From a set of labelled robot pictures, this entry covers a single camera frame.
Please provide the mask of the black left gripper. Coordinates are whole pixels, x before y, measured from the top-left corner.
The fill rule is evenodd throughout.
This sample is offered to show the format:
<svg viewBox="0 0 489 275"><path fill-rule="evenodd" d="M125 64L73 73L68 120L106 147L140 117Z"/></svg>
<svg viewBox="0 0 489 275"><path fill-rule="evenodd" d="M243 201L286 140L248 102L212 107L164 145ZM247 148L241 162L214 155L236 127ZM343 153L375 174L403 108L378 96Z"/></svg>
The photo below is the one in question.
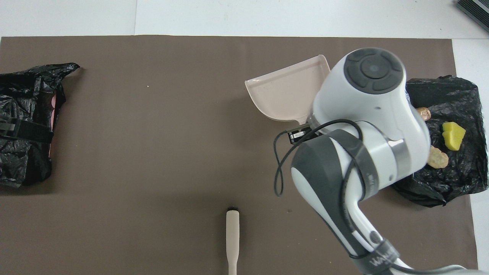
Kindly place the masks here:
<svg viewBox="0 0 489 275"><path fill-rule="evenodd" d="M32 142L51 142L53 138L47 126L33 122L17 122L14 125L14 120L0 121L0 136L2 139L16 138Z"/></svg>

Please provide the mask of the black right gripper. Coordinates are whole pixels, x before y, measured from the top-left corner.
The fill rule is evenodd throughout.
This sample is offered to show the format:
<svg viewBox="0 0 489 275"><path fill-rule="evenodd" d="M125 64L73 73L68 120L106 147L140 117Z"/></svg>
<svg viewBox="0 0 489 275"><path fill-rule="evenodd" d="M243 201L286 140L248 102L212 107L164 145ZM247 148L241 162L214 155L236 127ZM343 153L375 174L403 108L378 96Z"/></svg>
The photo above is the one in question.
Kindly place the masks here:
<svg viewBox="0 0 489 275"><path fill-rule="evenodd" d="M290 144L295 144L297 141L302 139L302 141L309 141L311 139L315 139L320 136L314 128L311 128L310 125L306 124L302 129L295 129L288 131L288 139Z"/></svg>

